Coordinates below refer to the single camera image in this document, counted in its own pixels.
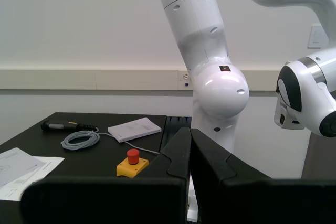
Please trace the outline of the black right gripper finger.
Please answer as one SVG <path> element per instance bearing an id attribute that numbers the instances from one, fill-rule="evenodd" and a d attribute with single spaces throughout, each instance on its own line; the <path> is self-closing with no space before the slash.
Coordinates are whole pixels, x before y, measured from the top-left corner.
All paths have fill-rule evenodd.
<path id="1" fill-rule="evenodd" d="M 335 223 L 335 180 L 272 179 L 191 130 L 202 223 Z"/>
<path id="2" fill-rule="evenodd" d="M 190 150 L 182 128 L 134 178 L 45 178 L 23 193 L 24 223 L 186 223 Z"/>

